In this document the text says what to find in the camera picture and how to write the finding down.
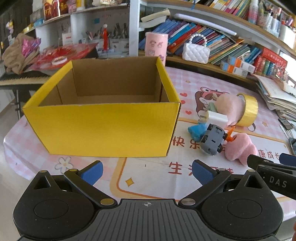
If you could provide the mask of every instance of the purple book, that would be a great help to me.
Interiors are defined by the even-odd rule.
[[[168,33],[168,37],[170,37],[174,32],[176,32],[178,29],[180,29],[183,25],[187,24],[187,22],[183,21],[182,23],[180,23],[179,25],[177,25],[174,29],[172,29],[169,33]]]

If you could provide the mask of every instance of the yellow box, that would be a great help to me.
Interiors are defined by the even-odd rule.
[[[23,108],[51,154],[166,156],[181,103],[157,57],[66,64]]]

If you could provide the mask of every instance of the gray ridged plate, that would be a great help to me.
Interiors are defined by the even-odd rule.
[[[173,200],[122,200],[99,211],[84,231],[64,241],[231,241],[210,230],[196,211]],[[31,241],[21,238],[19,241]],[[270,236],[261,241],[277,241]]]

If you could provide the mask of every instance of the brown cloth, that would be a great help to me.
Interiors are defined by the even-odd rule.
[[[7,67],[6,71],[13,71],[16,74],[20,74],[27,64],[29,64],[38,54],[39,47],[33,51],[27,58],[22,54],[22,45],[24,39],[33,40],[34,38],[25,34],[18,34],[15,41],[10,45],[2,55],[4,65]]]

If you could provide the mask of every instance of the silver screw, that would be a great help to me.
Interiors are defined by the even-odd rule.
[[[101,200],[100,203],[104,206],[110,206],[110,205],[113,205],[115,201],[112,198],[104,198]]]
[[[195,200],[192,198],[184,198],[182,199],[181,203],[186,206],[191,206],[195,204]]]

